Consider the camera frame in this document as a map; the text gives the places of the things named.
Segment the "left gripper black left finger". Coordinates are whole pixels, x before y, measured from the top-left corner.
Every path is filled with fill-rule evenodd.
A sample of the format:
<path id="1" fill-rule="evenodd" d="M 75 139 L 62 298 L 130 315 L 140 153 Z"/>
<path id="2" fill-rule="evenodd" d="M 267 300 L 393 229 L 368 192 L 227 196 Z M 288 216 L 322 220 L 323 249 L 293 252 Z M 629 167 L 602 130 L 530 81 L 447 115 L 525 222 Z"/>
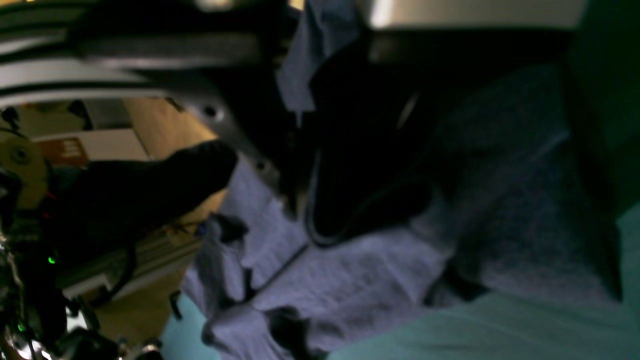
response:
<path id="1" fill-rule="evenodd" d="M 171 97 L 295 215 L 295 116 L 274 60 L 286 0 L 16 0 L 1 5 L 1 105 Z"/>

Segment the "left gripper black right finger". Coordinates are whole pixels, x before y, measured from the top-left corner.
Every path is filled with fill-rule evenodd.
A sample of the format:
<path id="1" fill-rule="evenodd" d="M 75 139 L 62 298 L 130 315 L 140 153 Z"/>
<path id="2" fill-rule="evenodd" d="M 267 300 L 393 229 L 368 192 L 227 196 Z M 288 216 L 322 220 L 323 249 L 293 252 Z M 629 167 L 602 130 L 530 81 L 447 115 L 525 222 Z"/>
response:
<path id="1" fill-rule="evenodd" d="M 366 30 L 311 78 L 313 173 L 305 224 L 329 248 L 430 202 L 416 161 L 439 121 L 504 75 L 553 63 L 567 30 Z"/>

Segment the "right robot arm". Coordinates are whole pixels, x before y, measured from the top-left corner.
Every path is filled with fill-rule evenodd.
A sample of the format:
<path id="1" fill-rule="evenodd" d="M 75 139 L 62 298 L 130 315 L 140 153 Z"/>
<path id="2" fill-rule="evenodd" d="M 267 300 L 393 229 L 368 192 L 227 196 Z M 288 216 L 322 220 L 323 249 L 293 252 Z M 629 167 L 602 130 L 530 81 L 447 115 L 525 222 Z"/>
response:
<path id="1" fill-rule="evenodd" d="M 1 130 L 1 358 L 160 360 L 159 341 L 134 348 L 91 320 L 137 266 L 135 244 L 221 191 L 238 162 L 219 140 L 162 161 L 53 166 L 16 129 Z M 63 294 L 58 273 L 116 249 L 126 253 L 115 288 L 87 304 Z"/>

